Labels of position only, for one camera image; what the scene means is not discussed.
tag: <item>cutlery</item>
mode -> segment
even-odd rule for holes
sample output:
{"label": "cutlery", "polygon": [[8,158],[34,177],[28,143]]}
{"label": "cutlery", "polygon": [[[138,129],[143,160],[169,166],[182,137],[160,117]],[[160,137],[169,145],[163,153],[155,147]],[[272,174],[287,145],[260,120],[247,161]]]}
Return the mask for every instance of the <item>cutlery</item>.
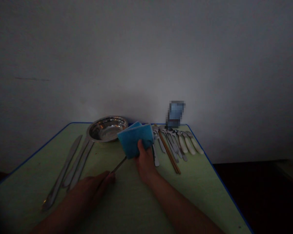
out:
{"label": "cutlery", "polygon": [[170,134],[170,137],[172,138],[172,141],[173,141],[174,145],[176,146],[176,149],[177,149],[177,150],[175,150],[176,154],[178,154],[179,157],[182,158],[182,154],[181,154],[181,152],[180,152],[180,150],[179,150],[178,144],[177,144],[177,142],[176,142],[176,138],[173,137],[173,135],[175,134],[175,133],[174,133],[174,130],[171,128],[171,129],[167,130],[167,133]]}
{"label": "cutlery", "polygon": [[157,167],[157,166],[160,165],[160,162],[159,162],[159,159],[157,157],[157,153],[156,153],[154,145],[152,146],[152,148],[153,148],[153,152],[154,152],[154,165]]}
{"label": "cutlery", "polygon": [[71,190],[73,187],[75,187],[75,185],[77,184],[77,182],[79,181],[80,175],[82,173],[82,170],[84,169],[86,160],[88,158],[88,155],[90,153],[90,150],[93,146],[94,142],[90,141],[89,144],[87,145],[87,148],[85,149],[85,152],[82,154],[82,157],[80,159],[79,165],[76,169],[76,172],[74,174],[74,177],[72,178],[72,182],[70,183],[67,191]]}
{"label": "cutlery", "polygon": [[[158,127],[158,126],[153,126],[152,129],[153,129],[153,131],[155,131],[156,134],[159,136],[159,127]],[[160,148],[162,149],[162,151],[163,151],[164,153],[166,153],[165,147],[164,147],[163,142],[162,142],[162,140],[160,139],[160,137],[159,137],[159,142],[160,142]]]}
{"label": "cutlery", "polygon": [[69,150],[68,156],[66,158],[66,161],[64,163],[64,166],[59,174],[59,177],[57,178],[57,180],[56,180],[54,186],[52,187],[50,193],[48,194],[46,200],[43,202],[42,211],[48,210],[53,205],[55,198],[58,194],[58,191],[60,189],[61,183],[63,181],[64,175],[65,175],[67,168],[69,166],[69,163],[71,162],[71,160],[72,160],[72,158],[78,148],[78,145],[80,143],[81,138],[82,138],[82,135],[77,137],[76,140],[74,141],[74,143],[72,144],[72,146]]}
{"label": "cutlery", "polygon": [[161,139],[162,142],[163,142],[163,145],[164,145],[164,147],[165,147],[165,149],[166,149],[167,155],[168,155],[168,157],[169,157],[170,162],[172,163],[172,166],[173,166],[175,172],[176,172],[177,174],[181,174],[181,171],[180,171],[180,169],[179,169],[179,167],[178,167],[178,165],[177,165],[177,163],[176,163],[176,160],[174,160],[174,158],[173,158],[172,154],[170,153],[170,150],[169,150],[169,148],[168,148],[168,146],[167,146],[167,144],[166,144],[166,141],[164,140],[164,137],[163,137],[162,132],[159,132],[159,137],[160,137],[160,139]]}
{"label": "cutlery", "polygon": [[172,146],[172,144],[171,144],[171,142],[170,142],[170,139],[169,139],[169,137],[168,137],[168,135],[167,135],[167,132],[166,132],[166,129],[165,129],[165,126],[164,126],[164,125],[161,125],[161,126],[160,126],[160,131],[161,131],[162,133],[164,133],[164,135],[166,136],[167,141],[168,141],[168,144],[169,144],[169,147],[170,147],[170,149],[171,149],[171,151],[172,151],[172,154],[173,154],[173,156],[174,156],[174,158],[175,158],[175,160],[176,160],[176,163],[179,163],[179,159],[178,159],[178,157],[177,157],[177,155],[176,155],[176,153],[175,153],[175,151],[174,151],[174,149],[173,149],[173,146]]}
{"label": "cutlery", "polygon": [[112,170],[111,172],[110,172],[110,174],[111,173],[115,173],[118,169],[119,169],[119,167],[123,164],[123,162],[125,162],[126,161],[126,159],[127,159],[127,157],[125,156],[125,158],[114,168],[114,170]]}
{"label": "cutlery", "polygon": [[194,148],[196,149],[196,151],[198,151],[200,154],[204,154],[204,151],[202,150],[202,148],[200,147],[200,145],[198,144],[196,139],[193,137],[192,133],[189,131],[186,131],[186,133],[190,137],[192,144],[194,145]]}
{"label": "cutlery", "polygon": [[84,140],[84,143],[82,144],[81,150],[79,151],[79,154],[78,154],[77,158],[75,159],[73,167],[71,168],[71,170],[68,172],[68,174],[66,175],[66,177],[64,179],[64,182],[63,182],[63,185],[62,185],[64,188],[69,186],[69,184],[71,183],[72,178],[73,178],[73,176],[75,174],[75,171],[77,169],[78,163],[79,163],[79,161],[81,159],[81,156],[84,153],[85,148],[87,147],[88,143],[89,143],[89,140],[86,138]]}
{"label": "cutlery", "polygon": [[188,150],[190,151],[190,153],[191,153],[192,155],[195,155],[195,151],[194,151],[194,149],[192,148],[192,146],[191,146],[191,144],[190,144],[190,141],[189,141],[189,139],[188,139],[188,135],[187,135],[187,133],[184,132],[184,131],[181,131],[181,133],[182,133],[183,137],[185,138],[185,141],[186,141],[186,145],[187,145],[187,147],[188,147]]}
{"label": "cutlery", "polygon": [[176,145],[175,142],[174,142],[174,139],[173,139],[173,136],[172,136],[172,132],[173,132],[172,129],[167,129],[166,132],[170,135],[170,137],[171,137],[171,139],[172,139],[172,146],[173,146],[173,148],[174,148],[175,153],[178,153],[179,150],[178,150],[177,145]]}
{"label": "cutlery", "polygon": [[177,135],[176,135],[177,132],[178,132],[178,130],[173,130],[172,135],[175,137],[175,141],[176,141],[176,143],[177,143],[177,145],[178,145],[178,148],[179,148],[179,153],[181,154],[183,160],[184,160],[184,161],[188,161],[187,156],[186,156],[186,155],[184,154],[184,152],[182,152],[182,150],[181,150],[181,147],[180,147],[180,144],[179,144],[179,142],[178,142]]}
{"label": "cutlery", "polygon": [[183,151],[184,153],[188,153],[188,149],[187,149],[187,147],[186,147],[186,145],[185,145],[185,142],[184,142],[183,139],[182,139],[182,133],[181,133],[181,131],[178,131],[178,130],[177,130],[177,134],[178,134],[178,136],[179,136],[179,142],[180,142],[180,146],[181,146],[182,151]]}

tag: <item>chopsticks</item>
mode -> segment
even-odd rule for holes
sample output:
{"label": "chopsticks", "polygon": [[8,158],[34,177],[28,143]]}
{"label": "chopsticks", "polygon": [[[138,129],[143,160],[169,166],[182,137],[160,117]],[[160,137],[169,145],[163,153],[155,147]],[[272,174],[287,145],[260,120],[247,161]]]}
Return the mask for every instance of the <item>chopsticks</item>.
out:
{"label": "chopsticks", "polygon": [[162,136],[161,131],[159,131],[159,136],[160,136],[160,139],[161,139],[162,142],[163,142],[163,145],[164,145],[164,147],[165,147],[165,149],[166,149],[166,152],[167,152],[167,154],[168,154],[168,157],[169,157],[169,159],[170,159],[170,162],[172,163],[172,165],[173,165],[173,167],[174,167],[174,169],[175,169],[175,172],[176,172],[177,174],[181,174],[181,171],[179,170],[179,167],[177,166],[177,163],[176,163],[175,159],[173,158],[172,153],[170,152],[170,150],[169,150],[169,148],[168,148],[168,146],[167,146],[167,144],[166,144],[166,141],[164,140],[164,138],[163,138],[163,136]]}

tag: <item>stainless steel bowl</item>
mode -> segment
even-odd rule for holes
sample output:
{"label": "stainless steel bowl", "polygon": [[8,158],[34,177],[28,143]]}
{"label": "stainless steel bowl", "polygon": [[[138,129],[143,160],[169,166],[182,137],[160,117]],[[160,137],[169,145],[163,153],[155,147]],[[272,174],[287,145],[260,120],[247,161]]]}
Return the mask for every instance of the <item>stainless steel bowl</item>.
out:
{"label": "stainless steel bowl", "polygon": [[128,127],[128,121],[119,116],[108,116],[93,122],[87,129],[87,137],[96,142],[116,140],[117,133]]}

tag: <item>blue table trim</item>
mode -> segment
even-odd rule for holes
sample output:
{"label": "blue table trim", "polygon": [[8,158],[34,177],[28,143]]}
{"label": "blue table trim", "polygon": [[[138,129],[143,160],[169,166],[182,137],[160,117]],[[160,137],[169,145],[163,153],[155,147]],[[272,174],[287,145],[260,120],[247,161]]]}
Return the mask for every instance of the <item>blue table trim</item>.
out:
{"label": "blue table trim", "polygon": [[[40,147],[35,153],[33,153],[29,158],[27,158],[24,162],[22,162],[17,168],[15,168],[11,173],[9,173],[3,180],[0,181],[0,184],[2,184],[9,176],[11,176],[14,172],[16,172],[21,166],[23,166],[28,160],[30,160],[33,156],[35,156],[36,153],[38,153],[42,148],[44,148],[50,141],[52,141],[58,134],[60,134],[65,128],[67,128],[70,124],[91,124],[92,122],[71,122],[69,124],[67,124],[64,128],[62,128],[57,134],[55,134],[50,140],[48,140],[42,147]],[[202,148],[202,150],[204,151],[203,147],[201,146],[201,144],[199,143],[198,139],[196,138],[195,134],[193,133],[192,129],[190,128],[190,126],[188,124],[186,124],[190,131],[192,132],[192,134],[194,135],[196,141],[198,142],[198,144],[200,145],[200,147]],[[238,209],[241,217],[243,218],[244,222],[246,223],[247,227],[249,228],[249,230],[251,231],[251,233],[254,234],[252,228],[250,227],[249,223],[246,221],[244,215],[242,214],[241,210],[239,209],[238,205],[235,203],[233,197],[231,196],[230,192],[228,191],[227,187],[225,186],[224,182],[222,181],[222,179],[220,178],[220,176],[218,175],[217,171],[215,170],[213,164],[211,163],[210,159],[208,158],[208,156],[206,155],[205,151],[204,154],[206,156],[206,158],[208,159],[210,165],[212,166],[213,170],[216,172],[216,175],[218,176],[219,180],[221,181],[222,185],[225,187],[227,193],[229,194],[231,200],[233,201],[235,207]]]}

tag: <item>sponge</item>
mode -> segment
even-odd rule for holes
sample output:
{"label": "sponge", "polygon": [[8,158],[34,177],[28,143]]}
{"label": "sponge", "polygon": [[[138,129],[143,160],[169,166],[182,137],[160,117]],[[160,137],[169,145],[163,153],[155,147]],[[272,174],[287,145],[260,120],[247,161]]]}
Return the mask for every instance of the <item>sponge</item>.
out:
{"label": "sponge", "polygon": [[144,149],[154,144],[153,130],[151,124],[138,127],[129,127],[117,134],[127,159],[139,156],[138,141],[142,139]]}

